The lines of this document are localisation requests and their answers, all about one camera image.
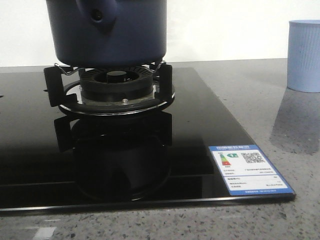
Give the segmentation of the light blue ribbed cup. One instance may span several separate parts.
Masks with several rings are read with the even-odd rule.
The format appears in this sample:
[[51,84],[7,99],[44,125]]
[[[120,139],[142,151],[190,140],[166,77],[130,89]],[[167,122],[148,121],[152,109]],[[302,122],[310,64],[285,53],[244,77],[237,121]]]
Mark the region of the light blue ribbed cup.
[[300,92],[320,91],[320,21],[289,21],[287,87]]

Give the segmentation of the dark blue pot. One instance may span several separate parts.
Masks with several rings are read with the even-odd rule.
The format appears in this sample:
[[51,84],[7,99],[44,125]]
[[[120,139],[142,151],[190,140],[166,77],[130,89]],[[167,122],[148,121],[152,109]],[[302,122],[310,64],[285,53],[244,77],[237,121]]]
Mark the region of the dark blue pot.
[[48,0],[57,59],[69,66],[145,65],[167,50],[165,0]]

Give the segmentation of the right burner with pot support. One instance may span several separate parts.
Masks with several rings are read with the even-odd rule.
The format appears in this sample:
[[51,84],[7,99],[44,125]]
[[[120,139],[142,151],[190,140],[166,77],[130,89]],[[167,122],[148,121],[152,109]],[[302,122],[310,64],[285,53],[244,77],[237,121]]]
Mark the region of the right burner with pot support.
[[66,115],[125,116],[164,109],[175,98],[173,67],[158,64],[112,68],[46,67],[52,107]]

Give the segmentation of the blue energy label sticker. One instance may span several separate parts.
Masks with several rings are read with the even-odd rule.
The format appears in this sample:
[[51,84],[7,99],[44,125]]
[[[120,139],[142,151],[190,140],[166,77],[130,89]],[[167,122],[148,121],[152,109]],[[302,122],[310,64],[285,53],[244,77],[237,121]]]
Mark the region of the blue energy label sticker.
[[293,194],[293,189],[255,144],[210,146],[232,196]]

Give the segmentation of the black glass gas stove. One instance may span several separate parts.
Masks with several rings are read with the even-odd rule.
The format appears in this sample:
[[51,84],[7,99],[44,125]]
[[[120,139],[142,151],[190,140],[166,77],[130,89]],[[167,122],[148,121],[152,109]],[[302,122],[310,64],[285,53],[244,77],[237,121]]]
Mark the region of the black glass gas stove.
[[50,107],[41,69],[0,74],[0,213],[286,202],[230,195],[210,146],[256,145],[193,68],[173,71],[165,110],[72,117]]

